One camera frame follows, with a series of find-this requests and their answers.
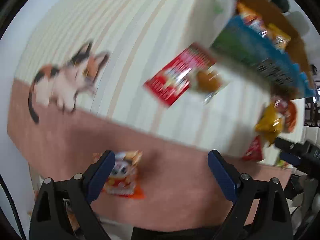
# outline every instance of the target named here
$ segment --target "metal screw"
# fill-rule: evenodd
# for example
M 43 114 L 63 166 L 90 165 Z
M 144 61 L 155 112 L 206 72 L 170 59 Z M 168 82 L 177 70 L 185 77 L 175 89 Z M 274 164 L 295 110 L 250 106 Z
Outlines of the metal screw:
M 241 178 L 242 178 L 242 179 L 245 179 L 245 180 L 248 180 L 248 179 L 250 179 L 250 175 L 249 175 L 249 174 L 246 174 L 246 173 L 242 173 L 242 174 L 241 174 Z
M 275 184 L 278 184 L 279 183 L 279 179 L 278 178 L 272 178 L 272 182 L 275 183 Z
M 51 178 L 46 178 L 43 182 L 44 184 L 49 184 L 51 182 Z
M 74 179 L 81 179 L 82 178 L 82 174 L 81 173 L 77 173 L 76 175 L 73 176 Z

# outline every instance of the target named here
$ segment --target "calico cat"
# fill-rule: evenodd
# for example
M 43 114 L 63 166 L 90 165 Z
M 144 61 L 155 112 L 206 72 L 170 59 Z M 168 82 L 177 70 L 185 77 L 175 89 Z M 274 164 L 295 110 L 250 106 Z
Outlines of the calico cat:
M 35 123 L 39 123 L 39 116 L 33 109 L 33 94 L 36 96 L 36 102 L 48 106 L 49 101 L 56 100 L 60 109 L 69 112 L 74 110 L 79 92 L 88 91 L 95 94 L 94 81 L 107 63 L 109 54 L 101 52 L 92 55 L 91 47 L 92 42 L 86 42 L 61 68 L 47 64 L 36 74 L 28 98 L 29 112 Z

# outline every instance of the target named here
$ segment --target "cardboard box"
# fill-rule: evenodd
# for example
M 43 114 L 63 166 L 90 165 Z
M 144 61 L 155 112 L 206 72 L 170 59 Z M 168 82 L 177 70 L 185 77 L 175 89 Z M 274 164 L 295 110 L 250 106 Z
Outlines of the cardboard box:
M 301 39 L 297 30 L 292 27 L 288 20 L 281 13 L 280 9 L 269 2 L 268 0 L 239 0 L 247 5 L 249 8 L 255 10 L 262 15 L 263 21 L 266 25 L 273 23 L 279 29 L 291 36 L 291 41 L 288 43 L 286 52 L 289 54 L 294 63 L 300 65 L 300 71 L 306 73 L 309 79 L 309 85 L 313 84 L 311 77 L 311 68 L 304 50 L 304 42 Z

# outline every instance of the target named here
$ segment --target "cat head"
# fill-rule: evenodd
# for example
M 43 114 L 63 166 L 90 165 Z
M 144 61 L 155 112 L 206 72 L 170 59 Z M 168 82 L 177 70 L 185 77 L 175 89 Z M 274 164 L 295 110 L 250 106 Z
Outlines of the cat head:
M 109 59 L 107 52 L 92 55 L 91 47 L 92 41 L 86 42 L 67 63 L 66 75 L 77 88 L 93 84 Z

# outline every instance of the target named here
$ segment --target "red triangular package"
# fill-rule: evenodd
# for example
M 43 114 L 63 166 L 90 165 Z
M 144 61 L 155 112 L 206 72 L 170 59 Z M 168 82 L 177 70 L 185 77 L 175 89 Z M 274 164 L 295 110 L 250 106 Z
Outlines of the red triangular package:
M 244 161 L 262 161 L 262 150 L 261 150 L 261 142 L 260 142 L 260 136 L 256 136 L 252 143 L 249 146 L 249 149 L 245 153 L 245 155 L 242 157 Z

